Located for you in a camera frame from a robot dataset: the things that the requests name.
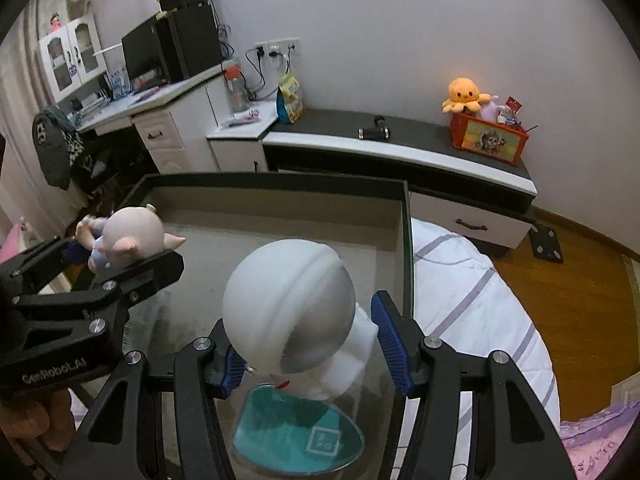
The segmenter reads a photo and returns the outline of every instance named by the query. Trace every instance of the white striped bedsheet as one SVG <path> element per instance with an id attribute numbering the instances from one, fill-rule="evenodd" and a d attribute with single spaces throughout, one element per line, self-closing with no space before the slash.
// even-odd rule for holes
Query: white striped bedsheet
<path id="1" fill-rule="evenodd" d="M 465 237 L 412 219 L 414 318 L 425 334 L 467 354 L 501 349 L 517 362 L 556 429 L 560 403 L 551 358 L 533 322 L 495 270 Z M 408 400 L 392 479 L 398 476 L 413 429 L 418 400 Z M 452 480 L 466 476 L 471 431 L 471 393 L 460 399 Z"/>

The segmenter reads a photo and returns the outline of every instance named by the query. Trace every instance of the wall socket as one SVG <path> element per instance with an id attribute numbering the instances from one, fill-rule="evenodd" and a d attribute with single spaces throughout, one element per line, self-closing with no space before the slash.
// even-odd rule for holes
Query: wall socket
<path id="1" fill-rule="evenodd" d="M 283 38 L 282 40 L 271 40 L 271 41 L 257 41 L 254 44 L 255 48 L 262 47 L 264 49 L 265 56 L 269 55 L 270 46 L 277 45 L 280 49 L 281 54 L 286 54 L 289 52 L 289 47 L 291 46 L 291 55 L 299 56 L 300 55 L 300 38 Z"/>

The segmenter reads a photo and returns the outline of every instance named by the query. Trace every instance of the red packet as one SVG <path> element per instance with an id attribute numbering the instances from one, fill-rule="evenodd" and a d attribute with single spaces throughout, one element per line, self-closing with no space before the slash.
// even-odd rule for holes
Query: red packet
<path id="1" fill-rule="evenodd" d="M 519 112 L 520 109 L 522 108 L 522 105 L 519 102 L 517 102 L 516 99 L 514 99 L 513 97 L 509 97 L 505 104 L 509 108 L 511 108 L 511 110 L 513 110 L 514 112 Z"/>

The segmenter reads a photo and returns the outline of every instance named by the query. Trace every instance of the orange box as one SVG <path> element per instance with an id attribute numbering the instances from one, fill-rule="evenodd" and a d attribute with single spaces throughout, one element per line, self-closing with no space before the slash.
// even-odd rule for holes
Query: orange box
<path id="1" fill-rule="evenodd" d="M 453 147 L 491 156 L 517 166 L 529 135 L 521 126 L 483 121 L 467 114 L 451 114 L 449 124 Z"/>

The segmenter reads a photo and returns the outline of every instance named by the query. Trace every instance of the human hand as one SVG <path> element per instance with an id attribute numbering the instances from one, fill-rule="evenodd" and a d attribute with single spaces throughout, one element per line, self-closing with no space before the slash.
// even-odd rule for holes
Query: human hand
<path id="1" fill-rule="evenodd" d="M 19 440 L 41 436 L 49 449 L 66 450 L 76 432 L 69 390 L 53 392 L 39 400 L 0 402 L 0 430 L 26 465 L 33 465 L 33 460 Z"/>

